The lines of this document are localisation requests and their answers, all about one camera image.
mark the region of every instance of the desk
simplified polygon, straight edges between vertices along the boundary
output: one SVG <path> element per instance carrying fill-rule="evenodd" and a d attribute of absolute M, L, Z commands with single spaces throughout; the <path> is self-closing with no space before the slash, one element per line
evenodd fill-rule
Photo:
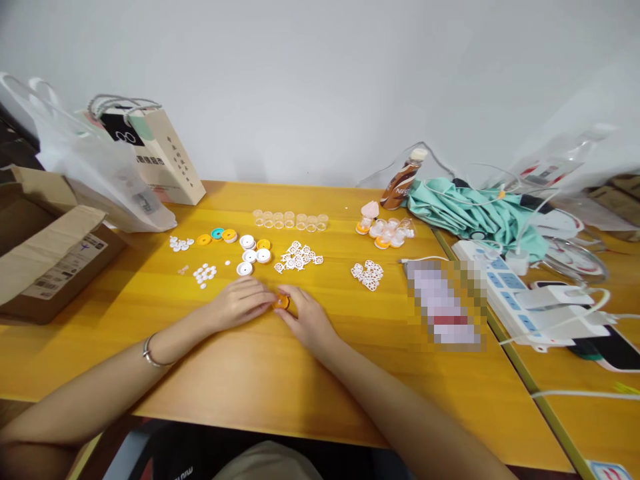
<path fill-rule="evenodd" d="M 444 353 L 409 348 L 407 282 L 400 257 L 444 255 L 423 223 L 400 250 L 378 250 L 355 232 L 360 208 L 380 191 L 206 182 L 197 207 L 170 205 L 178 227 L 124 235 L 128 247 L 50 325 L 0 327 L 0 397 L 38 401 L 54 388 L 211 300 L 241 260 L 238 243 L 194 245 L 174 253 L 169 236 L 197 238 L 214 227 L 267 238 L 279 258 L 294 240 L 308 244 L 322 265 L 280 275 L 273 264 L 254 275 L 275 288 L 310 291 L 338 334 L 370 360 L 457 418 L 510 465 L 570 471 L 571 465 L 490 332 L 487 351 Z M 254 209 L 329 216 L 325 232 L 258 228 Z M 394 216 L 404 215 L 398 211 Z M 382 217 L 391 217 L 384 211 Z M 351 276 L 371 259 L 385 276 L 370 292 Z M 192 276 L 203 262 L 217 275 L 200 290 Z M 177 271 L 189 265 L 184 276 Z M 379 432 L 341 384 L 322 368 L 273 313 L 205 342 L 174 369 L 136 414 L 385 446 Z"/>
<path fill-rule="evenodd" d="M 438 231 L 436 235 L 448 246 L 457 241 L 446 231 Z M 601 236 L 609 250 L 598 256 L 607 264 L 611 278 L 602 285 L 594 286 L 611 292 L 611 300 L 604 310 L 640 314 L 640 244 L 622 242 L 606 233 Z M 538 280 L 567 281 L 543 267 L 530 269 L 523 277 L 526 284 Z M 499 322 L 496 327 L 494 331 L 499 340 L 509 338 Z M 640 345 L 640 321 L 622 320 L 617 328 L 631 342 Z M 505 346 L 505 351 L 532 393 L 548 390 L 617 393 L 614 389 L 616 382 L 640 390 L 639 374 L 610 372 L 595 362 L 578 358 L 565 348 L 551 348 L 548 353 L 538 353 L 529 346 L 511 343 Z M 640 478 L 640 403 L 551 395 L 537 399 L 537 403 L 583 478 L 591 477 L 581 458 L 620 463 L 634 478 Z"/>

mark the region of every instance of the white plastic bag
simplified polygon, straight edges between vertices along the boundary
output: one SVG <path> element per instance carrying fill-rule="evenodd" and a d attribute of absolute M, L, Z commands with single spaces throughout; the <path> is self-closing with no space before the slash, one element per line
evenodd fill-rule
<path fill-rule="evenodd" d="M 46 170 L 67 178 L 78 202 L 106 212 L 107 221 L 126 232 L 160 232 L 176 226 L 175 215 L 136 170 L 130 145 L 105 141 L 91 132 L 62 108 L 53 88 L 42 79 L 31 79 L 30 88 L 0 72 L 0 83 L 35 122 L 38 160 Z M 40 86 L 46 87 L 45 95 L 38 94 Z"/>

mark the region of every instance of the phone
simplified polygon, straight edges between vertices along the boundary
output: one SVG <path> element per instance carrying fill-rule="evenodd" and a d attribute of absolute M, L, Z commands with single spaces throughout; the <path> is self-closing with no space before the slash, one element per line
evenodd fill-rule
<path fill-rule="evenodd" d="M 532 289 L 550 285 L 568 285 L 561 281 L 536 281 Z M 640 350 L 610 325 L 604 326 L 610 333 L 608 337 L 573 339 L 575 346 L 567 347 L 574 354 L 586 360 L 597 362 L 602 368 L 623 373 L 640 373 Z"/>

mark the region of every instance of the silver bracelet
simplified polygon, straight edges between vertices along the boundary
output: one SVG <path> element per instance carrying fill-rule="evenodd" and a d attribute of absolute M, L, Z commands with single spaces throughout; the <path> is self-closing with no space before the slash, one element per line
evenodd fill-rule
<path fill-rule="evenodd" d="M 142 347 L 142 356 L 147 359 L 147 361 L 152 364 L 156 368 L 166 368 L 172 366 L 175 362 L 172 363 L 158 363 L 151 358 L 151 350 L 149 350 L 149 342 L 153 338 L 155 333 L 145 340 L 145 346 Z"/>

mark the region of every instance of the cardboard flap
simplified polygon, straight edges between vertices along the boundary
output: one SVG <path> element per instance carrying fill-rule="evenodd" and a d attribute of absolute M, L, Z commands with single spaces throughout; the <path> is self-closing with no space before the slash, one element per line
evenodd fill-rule
<path fill-rule="evenodd" d="M 58 263 L 106 214 L 77 206 L 0 257 L 0 305 L 18 296 Z"/>

